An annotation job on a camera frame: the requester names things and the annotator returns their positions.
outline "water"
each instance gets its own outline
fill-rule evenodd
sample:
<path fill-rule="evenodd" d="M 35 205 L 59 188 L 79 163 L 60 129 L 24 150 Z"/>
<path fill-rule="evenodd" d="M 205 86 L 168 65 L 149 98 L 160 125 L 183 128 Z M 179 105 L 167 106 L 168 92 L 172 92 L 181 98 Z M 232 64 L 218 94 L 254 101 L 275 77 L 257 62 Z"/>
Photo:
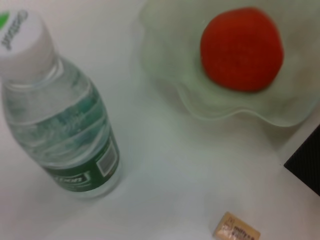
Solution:
<path fill-rule="evenodd" d="M 73 194 L 111 190 L 120 175 L 119 150 L 91 81 L 62 59 L 41 84 L 13 86 L 3 86 L 4 112 L 26 153 Z"/>

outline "water bottle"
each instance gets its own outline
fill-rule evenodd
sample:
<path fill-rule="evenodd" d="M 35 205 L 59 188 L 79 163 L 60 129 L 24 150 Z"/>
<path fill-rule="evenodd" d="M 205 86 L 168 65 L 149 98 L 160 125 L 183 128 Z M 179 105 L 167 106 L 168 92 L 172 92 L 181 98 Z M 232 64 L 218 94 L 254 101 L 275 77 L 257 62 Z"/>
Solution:
<path fill-rule="evenodd" d="M 106 108 L 90 79 L 57 54 L 38 14 L 0 13 L 0 76 L 4 116 L 25 152 L 70 193 L 109 192 L 120 159 Z"/>

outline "white table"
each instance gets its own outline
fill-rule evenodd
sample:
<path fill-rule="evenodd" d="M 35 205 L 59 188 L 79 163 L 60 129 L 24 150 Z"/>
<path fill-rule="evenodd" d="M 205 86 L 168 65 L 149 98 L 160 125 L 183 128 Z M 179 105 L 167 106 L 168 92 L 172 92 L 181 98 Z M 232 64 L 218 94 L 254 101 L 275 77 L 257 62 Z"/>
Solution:
<path fill-rule="evenodd" d="M 68 196 L 0 118 L 1 240 L 211 240 L 230 211 L 261 240 L 320 238 L 320 198 L 283 167 L 320 123 L 276 128 L 240 115 L 193 119 L 138 68 L 144 0 L 1 0 L 39 11 L 61 53 L 89 75 L 109 112 L 123 178 L 108 196 Z"/>

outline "glass bowl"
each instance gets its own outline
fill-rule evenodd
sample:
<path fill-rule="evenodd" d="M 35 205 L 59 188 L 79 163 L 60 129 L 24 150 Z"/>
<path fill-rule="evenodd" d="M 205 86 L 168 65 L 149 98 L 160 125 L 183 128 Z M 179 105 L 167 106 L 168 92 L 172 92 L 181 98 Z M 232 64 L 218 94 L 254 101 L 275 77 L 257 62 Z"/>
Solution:
<path fill-rule="evenodd" d="M 284 45 L 283 66 L 263 91 L 228 90 L 202 70 L 200 40 L 218 14 L 258 7 L 275 21 Z M 317 0 L 149 0 L 140 14 L 146 73 L 173 84 L 186 108 L 203 120 L 254 114 L 290 127 L 305 120 L 319 102 L 320 1 Z"/>

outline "tomato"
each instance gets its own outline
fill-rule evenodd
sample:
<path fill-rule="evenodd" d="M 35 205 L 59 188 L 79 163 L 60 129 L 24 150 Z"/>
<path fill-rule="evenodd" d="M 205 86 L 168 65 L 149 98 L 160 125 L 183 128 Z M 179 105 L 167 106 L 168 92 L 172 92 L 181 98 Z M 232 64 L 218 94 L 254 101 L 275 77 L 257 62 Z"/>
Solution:
<path fill-rule="evenodd" d="M 203 69 L 213 82 L 242 92 L 268 87 L 284 61 L 276 25 L 254 7 L 215 17 L 203 32 L 200 54 Z"/>

